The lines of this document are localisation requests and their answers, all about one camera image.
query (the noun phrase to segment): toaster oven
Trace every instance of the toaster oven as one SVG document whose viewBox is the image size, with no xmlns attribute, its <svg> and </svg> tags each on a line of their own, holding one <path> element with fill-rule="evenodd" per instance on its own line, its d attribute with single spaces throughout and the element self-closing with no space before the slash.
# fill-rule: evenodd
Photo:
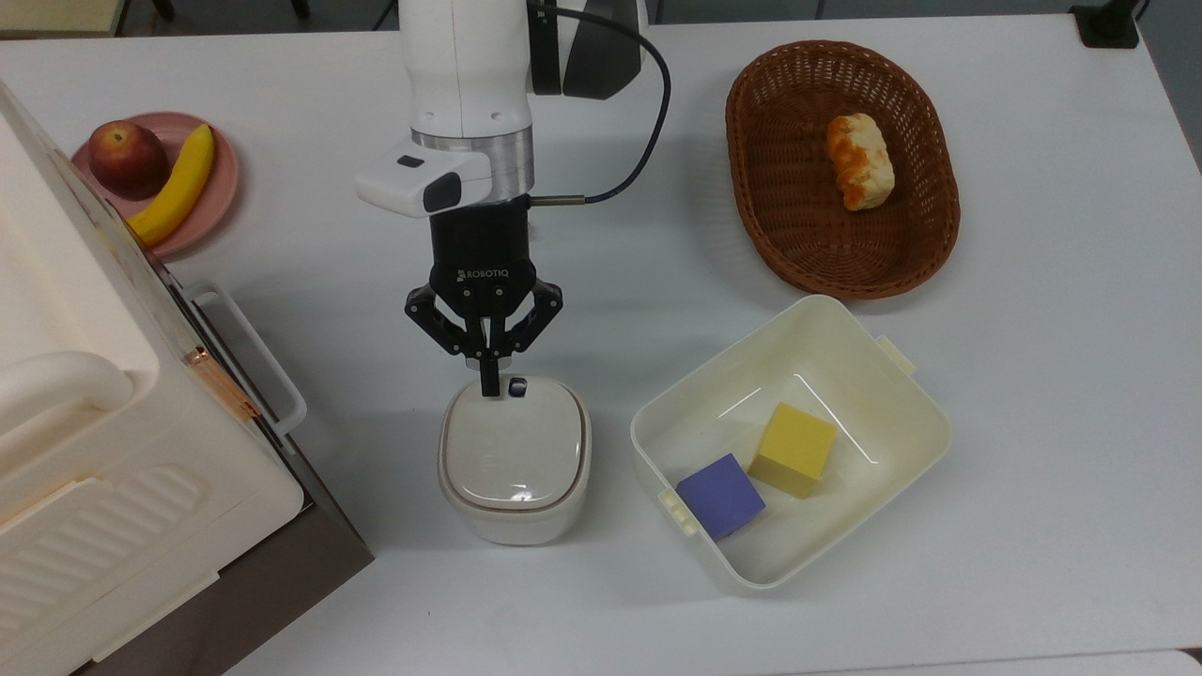
<svg viewBox="0 0 1202 676">
<path fill-rule="evenodd" d="M 182 287 L 2 83 L 0 158 L 0 675 L 221 674 L 370 552 L 237 304 Z"/>
</svg>

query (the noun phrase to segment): brown basket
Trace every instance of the brown basket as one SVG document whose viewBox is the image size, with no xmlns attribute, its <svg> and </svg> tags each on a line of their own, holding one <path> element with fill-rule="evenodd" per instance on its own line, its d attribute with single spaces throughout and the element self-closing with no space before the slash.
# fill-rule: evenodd
<svg viewBox="0 0 1202 676">
<path fill-rule="evenodd" d="M 895 186 L 883 204 L 843 206 L 826 129 L 868 113 Z M 850 42 L 778 47 L 748 65 L 726 100 L 734 200 L 768 267 L 804 291 L 883 298 L 922 284 L 956 244 L 960 204 L 930 99 L 897 64 Z"/>
</svg>

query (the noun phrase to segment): black cable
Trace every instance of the black cable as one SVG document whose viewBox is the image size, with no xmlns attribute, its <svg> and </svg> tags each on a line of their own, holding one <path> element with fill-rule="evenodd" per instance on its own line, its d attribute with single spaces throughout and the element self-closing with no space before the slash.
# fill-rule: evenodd
<svg viewBox="0 0 1202 676">
<path fill-rule="evenodd" d="M 660 114 L 655 118 L 655 126 L 651 129 L 651 137 L 647 141 L 647 148 L 643 149 L 643 156 L 638 159 L 638 164 L 635 165 L 635 170 L 630 172 L 630 176 L 627 176 L 625 180 L 619 183 L 612 190 L 600 192 L 597 195 L 590 195 L 588 197 L 583 195 L 548 195 L 545 197 L 530 197 L 531 207 L 549 204 L 595 204 L 597 202 L 602 202 L 629 188 L 630 184 L 638 178 L 638 174 L 642 173 L 643 167 L 647 166 L 647 160 L 651 158 L 651 150 L 655 149 L 655 142 L 659 141 L 660 131 L 664 129 L 664 119 L 667 118 L 668 114 L 668 100 L 672 97 L 672 77 L 668 75 L 668 65 L 664 61 L 664 55 L 660 54 L 659 49 L 656 49 L 649 40 L 639 35 L 637 30 L 631 30 L 618 22 L 613 22 L 596 14 L 577 12 L 576 10 L 565 10 L 564 7 L 558 7 L 555 5 L 537 5 L 531 2 L 530 6 L 538 11 L 554 12 L 561 17 L 594 23 L 620 32 L 621 35 L 625 35 L 637 42 L 643 49 L 647 49 L 647 53 L 655 59 L 655 64 L 660 66 L 660 75 L 664 77 L 664 97 L 660 100 Z"/>
</svg>

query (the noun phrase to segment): appliance handle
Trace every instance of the appliance handle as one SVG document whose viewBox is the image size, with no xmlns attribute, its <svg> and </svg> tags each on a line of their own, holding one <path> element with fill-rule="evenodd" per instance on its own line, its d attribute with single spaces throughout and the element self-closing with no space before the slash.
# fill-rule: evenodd
<svg viewBox="0 0 1202 676">
<path fill-rule="evenodd" d="M 250 338 L 250 343 L 255 345 L 256 350 L 258 350 L 263 361 L 267 362 L 267 366 L 275 374 L 275 378 L 279 379 L 284 391 L 287 392 L 288 397 L 292 399 L 292 410 L 290 410 L 287 415 L 278 416 L 276 420 L 272 420 L 270 416 L 267 416 L 268 425 L 270 425 L 272 429 L 274 429 L 280 437 L 284 437 L 288 432 L 296 429 L 296 427 L 300 425 L 300 421 L 304 420 L 305 414 L 309 413 L 309 405 L 305 403 L 304 397 L 300 396 L 300 390 L 298 390 L 296 384 L 292 383 L 292 379 L 288 378 L 288 374 L 284 373 L 284 367 L 281 367 L 280 362 L 276 361 L 275 355 L 267 349 L 267 344 L 263 343 L 263 339 L 258 336 L 258 332 L 255 331 L 255 327 L 250 325 L 250 320 L 246 319 L 245 314 L 243 314 L 238 303 L 234 303 L 233 298 L 230 297 L 230 293 L 226 293 L 225 289 L 218 286 L 216 283 L 213 281 L 200 281 L 184 289 L 183 295 L 189 302 L 196 304 L 200 304 L 198 301 L 201 298 L 216 296 L 226 309 L 230 310 L 230 314 L 233 315 L 238 325 L 242 326 L 246 338 Z"/>
<path fill-rule="evenodd" d="M 0 435 L 59 404 L 83 399 L 117 410 L 133 397 L 133 381 L 93 352 L 63 350 L 0 368 Z"/>
</svg>

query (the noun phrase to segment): yellow banana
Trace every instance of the yellow banana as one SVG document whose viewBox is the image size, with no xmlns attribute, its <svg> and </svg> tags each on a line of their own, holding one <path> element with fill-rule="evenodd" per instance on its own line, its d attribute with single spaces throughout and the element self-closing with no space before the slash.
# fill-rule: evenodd
<svg viewBox="0 0 1202 676">
<path fill-rule="evenodd" d="M 147 247 L 154 247 L 174 232 L 196 206 L 213 168 L 213 130 L 207 124 L 184 140 L 171 178 L 154 201 L 127 221 Z"/>
</svg>

